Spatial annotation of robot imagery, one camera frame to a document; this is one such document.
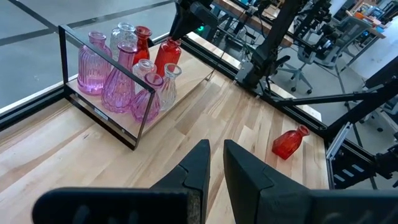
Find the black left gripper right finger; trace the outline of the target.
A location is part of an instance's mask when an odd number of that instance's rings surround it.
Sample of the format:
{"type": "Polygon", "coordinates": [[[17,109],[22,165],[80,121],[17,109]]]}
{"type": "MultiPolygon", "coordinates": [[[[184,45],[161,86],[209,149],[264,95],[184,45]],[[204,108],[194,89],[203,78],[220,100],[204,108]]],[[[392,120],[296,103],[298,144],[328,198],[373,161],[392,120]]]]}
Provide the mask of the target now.
{"type": "Polygon", "coordinates": [[[230,139],[223,163],[236,223],[397,224],[395,190],[308,189],[230,139]]]}

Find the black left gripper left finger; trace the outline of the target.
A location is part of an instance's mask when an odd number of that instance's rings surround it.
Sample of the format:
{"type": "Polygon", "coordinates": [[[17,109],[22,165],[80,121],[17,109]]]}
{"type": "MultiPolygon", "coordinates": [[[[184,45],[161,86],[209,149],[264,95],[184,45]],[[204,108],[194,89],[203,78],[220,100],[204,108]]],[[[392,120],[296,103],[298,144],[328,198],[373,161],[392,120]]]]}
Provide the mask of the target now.
{"type": "Polygon", "coordinates": [[[210,142],[199,141],[147,189],[61,187],[34,203],[34,223],[204,223],[210,142]]]}

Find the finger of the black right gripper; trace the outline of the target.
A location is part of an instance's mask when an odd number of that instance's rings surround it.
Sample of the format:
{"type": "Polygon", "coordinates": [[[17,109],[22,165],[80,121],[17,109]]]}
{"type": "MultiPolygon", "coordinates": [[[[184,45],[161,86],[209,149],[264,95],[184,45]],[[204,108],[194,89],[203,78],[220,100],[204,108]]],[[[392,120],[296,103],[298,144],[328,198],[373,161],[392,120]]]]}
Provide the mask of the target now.
{"type": "Polygon", "coordinates": [[[194,13],[198,6],[199,2],[194,0],[175,1],[176,13],[169,32],[172,40],[178,40],[199,28],[199,19],[194,13]]]}

